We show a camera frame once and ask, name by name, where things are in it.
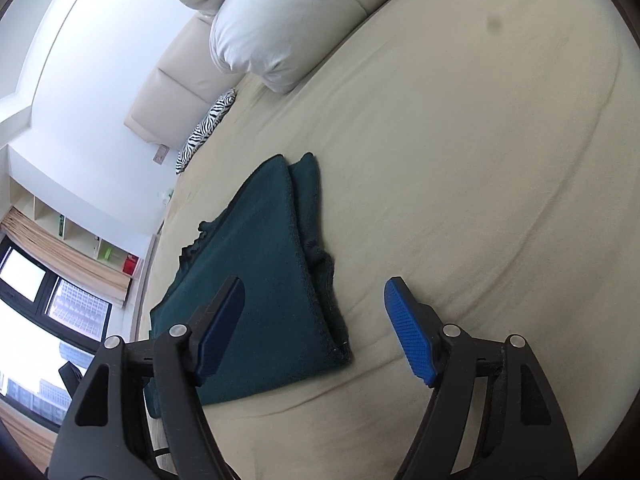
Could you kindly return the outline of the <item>beige bed sheet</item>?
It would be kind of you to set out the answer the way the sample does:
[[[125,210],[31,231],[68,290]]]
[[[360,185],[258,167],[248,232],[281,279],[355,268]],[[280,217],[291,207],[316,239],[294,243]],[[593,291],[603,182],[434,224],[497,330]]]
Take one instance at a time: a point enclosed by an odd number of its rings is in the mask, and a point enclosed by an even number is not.
[[[383,306],[532,346],[588,467],[639,389],[639,49],[611,0],[390,0],[294,91],[246,76],[178,179],[145,307],[275,154],[317,157],[352,364],[206,408],[244,479],[389,479],[428,389]]]

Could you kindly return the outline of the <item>zebra striped pillow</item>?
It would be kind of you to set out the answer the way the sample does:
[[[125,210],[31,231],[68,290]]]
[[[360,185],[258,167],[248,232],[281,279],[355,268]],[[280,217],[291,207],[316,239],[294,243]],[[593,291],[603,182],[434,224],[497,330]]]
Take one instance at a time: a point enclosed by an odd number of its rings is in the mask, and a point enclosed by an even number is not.
[[[213,135],[217,126],[231,110],[237,95],[238,92],[235,88],[224,92],[195,126],[178,153],[175,166],[176,174],[182,174],[186,170],[194,154]]]

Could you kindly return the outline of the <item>black framed window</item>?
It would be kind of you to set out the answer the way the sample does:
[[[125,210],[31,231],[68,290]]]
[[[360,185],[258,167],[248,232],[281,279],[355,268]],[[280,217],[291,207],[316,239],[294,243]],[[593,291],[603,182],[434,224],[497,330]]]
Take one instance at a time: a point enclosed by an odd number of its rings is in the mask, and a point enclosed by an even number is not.
[[[1,400],[52,431],[72,398],[60,368],[85,373],[112,305],[67,281],[7,237],[1,241]]]

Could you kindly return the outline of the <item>white folded duvet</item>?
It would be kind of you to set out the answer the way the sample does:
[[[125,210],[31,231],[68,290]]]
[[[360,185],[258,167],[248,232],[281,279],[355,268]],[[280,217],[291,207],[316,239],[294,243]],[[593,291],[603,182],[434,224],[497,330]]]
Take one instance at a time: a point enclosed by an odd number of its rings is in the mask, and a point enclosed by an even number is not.
[[[209,54],[227,74],[293,90],[388,0],[179,0],[210,19]]]

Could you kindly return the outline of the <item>beige curtain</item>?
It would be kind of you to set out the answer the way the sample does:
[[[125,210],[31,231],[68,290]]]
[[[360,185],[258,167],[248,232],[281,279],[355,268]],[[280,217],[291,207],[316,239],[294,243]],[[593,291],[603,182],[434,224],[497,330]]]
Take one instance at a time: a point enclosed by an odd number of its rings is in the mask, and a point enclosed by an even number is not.
[[[114,304],[124,304],[130,277],[70,247],[12,207],[1,229],[29,255],[48,268]]]

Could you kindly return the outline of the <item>cream upholstered headboard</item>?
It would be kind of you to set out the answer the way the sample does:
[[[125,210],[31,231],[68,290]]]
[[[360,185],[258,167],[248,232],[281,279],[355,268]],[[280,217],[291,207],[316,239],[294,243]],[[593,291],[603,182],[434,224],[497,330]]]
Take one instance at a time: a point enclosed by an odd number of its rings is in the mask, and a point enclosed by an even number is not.
[[[242,80],[214,64],[211,28],[206,16],[194,14],[146,78],[124,120],[145,142],[180,150],[217,99]]]

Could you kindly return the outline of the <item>white wall shelf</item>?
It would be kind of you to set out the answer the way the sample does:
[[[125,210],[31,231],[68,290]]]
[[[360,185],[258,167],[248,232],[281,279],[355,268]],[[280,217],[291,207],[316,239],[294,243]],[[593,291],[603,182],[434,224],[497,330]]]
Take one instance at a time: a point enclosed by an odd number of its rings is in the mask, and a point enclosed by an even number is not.
[[[104,240],[104,238],[73,222],[73,220],[40,200],[13,178],[9,178],[9,190],[12,206],[21,211],[29,220],[38,224],[40,228],[43,228],[53,237],[62,240],[66,245],[87,257],[104,264],[104,266],[109,266],[122,272],[122,264],[126,255],[131,254],[131,252],[126,252],[125,249],[112,244],[108,240]]]

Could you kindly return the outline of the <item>dark green knit garment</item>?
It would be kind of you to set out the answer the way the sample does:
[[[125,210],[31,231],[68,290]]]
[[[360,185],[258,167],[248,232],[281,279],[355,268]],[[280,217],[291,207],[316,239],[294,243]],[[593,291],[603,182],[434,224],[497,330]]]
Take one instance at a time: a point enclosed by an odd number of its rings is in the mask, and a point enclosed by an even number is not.
[[[150,312],[151,337],[186,322],[229,276],[245,287],[245,307],[224,358],[198,388],[201,404],[240,400],[352,362],[320,217],[314,154],[295,164],[274,155],[181,249],[174,281]]]

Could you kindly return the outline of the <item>red box on shelf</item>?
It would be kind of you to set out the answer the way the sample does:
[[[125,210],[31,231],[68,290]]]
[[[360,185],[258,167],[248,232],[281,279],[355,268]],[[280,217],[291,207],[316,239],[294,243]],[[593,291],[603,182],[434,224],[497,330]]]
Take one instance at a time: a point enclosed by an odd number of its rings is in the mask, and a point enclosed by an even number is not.
[[[129,276],[133,276],[136,272],[136,267],[139,261],[139,257],[133,254],[126,255],[124,263],[122,264],[122,273]]]

